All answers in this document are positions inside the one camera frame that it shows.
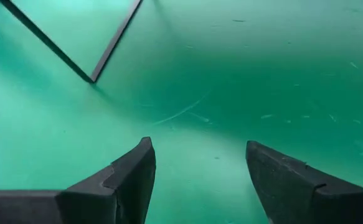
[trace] white scratch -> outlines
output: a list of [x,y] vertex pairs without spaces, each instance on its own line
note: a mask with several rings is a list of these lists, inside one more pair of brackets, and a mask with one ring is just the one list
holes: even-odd
[[329,114],[329,117],[333,120],[333,122],[336,122],[336,119],[335,119],[334,116],[332,116],[332,115]]
[[358,69],[357,65],[355,65],[354,62],[350,62],[351,66],[353,66],[354,68]]
[[260,117],[260,119],[266,119],[266,118],[271,118],[272,116],[274,116],[273,114],[266,114]]
[[210,120],[203,117],[203,116],[199,116],[198,114],[195,114],[195,113],[192,113],[192,112],[188,112],[189,114],[193,115],[194,117],[196,118],[199,118],[201,121],[205,122],[205,123],[208,123]]
[[191,104],[191,105],[189,105],[189,106],[187,106],[186,108],[184,108],[184,109],[182,109],[180,112],[178,112],[178,113],[176,113],[175,115],[173,115],[173,116],[170,116],[170,117],[168,117],[168,118],[165,118],[165,119],[162,119],[162,120],[160,120],[160,121],[157,121],[157,122],[155,122],[155,123],[153,123],[153,125],[159,125],[159,124],[161,124],[161,123],[165,123],[166,121],[170,121],[170,120],[172,120],[172,119],[174,119],[174,118],[176,118],[176,117],[178,117],[178,116],[180,116],[180,115],[182,115],[182,114],[184,114],[185,112],[187,112],[187,111],[189,111],[189,110],[191,110],[191,109],[193,109],[194,107],[196,107],[196,105],[198,105],[209,93],[210,93],[211,91],[208,91],[203,97],[201,97],[199,100],[197,100],[195,103],[193,103],[193,104]]

